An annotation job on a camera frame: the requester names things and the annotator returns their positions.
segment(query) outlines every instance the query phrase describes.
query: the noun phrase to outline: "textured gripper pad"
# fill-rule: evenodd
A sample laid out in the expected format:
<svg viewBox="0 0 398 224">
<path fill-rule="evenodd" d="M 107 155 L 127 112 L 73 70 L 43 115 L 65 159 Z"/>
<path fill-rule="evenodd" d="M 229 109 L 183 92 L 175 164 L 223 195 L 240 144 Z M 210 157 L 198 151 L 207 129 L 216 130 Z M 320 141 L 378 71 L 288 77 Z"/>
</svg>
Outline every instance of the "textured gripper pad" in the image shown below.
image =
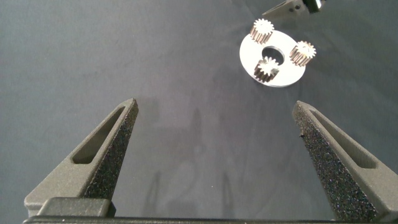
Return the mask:
<svg viewBox="0 0 398 224">
<path fill-rule="evenodd" d="M 296 104 L 293 110 L 301 130 L 300 137 L 310 153 L 336 218 L 347 222 L 371 222 L 378 216 L 376 208 L 333 151 L 325 139 L 325 133 L 317 128 L 321 124 L 311 119 L 308 113 L 311 111 L 300 104 Z"/>
</svg>

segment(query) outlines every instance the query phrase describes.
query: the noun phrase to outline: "small spur gear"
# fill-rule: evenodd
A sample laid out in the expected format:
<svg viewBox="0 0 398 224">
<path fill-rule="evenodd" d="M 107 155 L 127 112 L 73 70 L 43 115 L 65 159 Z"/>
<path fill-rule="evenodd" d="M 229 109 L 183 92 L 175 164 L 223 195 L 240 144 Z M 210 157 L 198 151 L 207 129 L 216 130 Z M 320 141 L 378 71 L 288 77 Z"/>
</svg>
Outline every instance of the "small spur gear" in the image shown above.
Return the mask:
<svg viewBox="0 0 398 224">
<path fill-rule="evenodd" d="M 295 65 L 302 67 L 309 63 L 316 53 L 312 44 L 307 41 L 300 41 L 290 52 L 290 59 Z"/>
<path fill-rule="evenodd" d="M 274 31 L 274 25 L 265 19 L 258 19 L 250 30 L 251 38 L 258 44 L 266 43 Z"/>
<path fill-rule="evenodd" d="M 254 69 L 254 76 L 262 83 L 269 82 L 278 74 L 278 65 L 275 59 L 265 57 L 263 60 L 259 61 Z"/>
</svg>

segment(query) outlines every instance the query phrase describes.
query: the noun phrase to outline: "dark gray background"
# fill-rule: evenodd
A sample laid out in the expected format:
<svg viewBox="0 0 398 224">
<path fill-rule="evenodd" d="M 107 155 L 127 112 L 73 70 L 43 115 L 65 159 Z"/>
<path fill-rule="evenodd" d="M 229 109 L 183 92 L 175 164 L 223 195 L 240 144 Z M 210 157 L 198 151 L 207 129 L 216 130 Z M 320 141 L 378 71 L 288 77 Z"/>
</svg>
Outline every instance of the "dark gray background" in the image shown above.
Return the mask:
<svg viewBox="0 0 398 224">
<path fill-rule="evenodd" d="M 0 222 L 120 102 L 140 113 L 117 216 L 333 218 L 291 111 L 310 103 L 398 172 L 398 1 L 328 1 L 275 28 L 317 48 L 269 88 L 239 45 L 280 1 L 2 1 Z"/>
</svg>

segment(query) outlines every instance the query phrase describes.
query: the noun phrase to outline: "silver gear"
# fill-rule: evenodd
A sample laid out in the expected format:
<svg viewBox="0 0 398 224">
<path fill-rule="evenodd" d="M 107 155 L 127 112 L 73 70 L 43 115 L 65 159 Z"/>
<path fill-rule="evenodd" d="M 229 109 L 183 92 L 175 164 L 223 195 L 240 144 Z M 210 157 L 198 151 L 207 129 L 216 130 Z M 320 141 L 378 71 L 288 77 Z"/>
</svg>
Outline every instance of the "silver gear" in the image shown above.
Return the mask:
<svg viewBox="0 0 398 224">
<path fill-rule="evenodd" d="M 269 82 L 278 74 L 278 66 L 279 64 L 275 59 L 272 59 L 271 57 L 265 57 L 263 60 L 259 61 L 254 69 L 254 76 L 262 83 Z"/>
<path fill-rule="evenodd" d="M 250 30 L 250 36 L 255 42 L 264 44 L 269 40 L 273 31 L 274 25 L 271 22 L 265 19 L 258 19 Z"/>
<path fill-rule="evenodd" d="M 307 41 L 300 41 L 290 52 L 290 59 L 295 65 L 302 67 L 309 63 L 316 53 L 312 44 Z"/>
</svg>

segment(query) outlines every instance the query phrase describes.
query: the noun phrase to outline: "circular metal plate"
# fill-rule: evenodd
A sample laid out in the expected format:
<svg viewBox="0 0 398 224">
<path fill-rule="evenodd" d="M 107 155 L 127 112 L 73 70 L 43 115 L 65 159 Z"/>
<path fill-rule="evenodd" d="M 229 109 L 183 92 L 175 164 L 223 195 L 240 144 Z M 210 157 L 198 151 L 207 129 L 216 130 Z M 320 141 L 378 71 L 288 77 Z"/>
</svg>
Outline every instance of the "circular metal plate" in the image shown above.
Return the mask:
<svg viewBox="0 0 398 224">
<path fill-rule="evenodd" d="M 305 66 L 296 66 L 289 57 L 296 44 L 294 39 L 277 30 L 272 33 L 265 44 L 256 43 L 248 34 L 242 41 L 239 56 L 244 69 L 257 82 L 271 87 L 285 87 L 297 82 L 305 71 Z M 266 47 L 278 50 L 284 56 L 284 62 L 279 65 L 278 75 L 270 82 L 263 83 L 254 76 L 254 69 L 258 61 L 262 59 L 262 50 Z"/>
</svg>

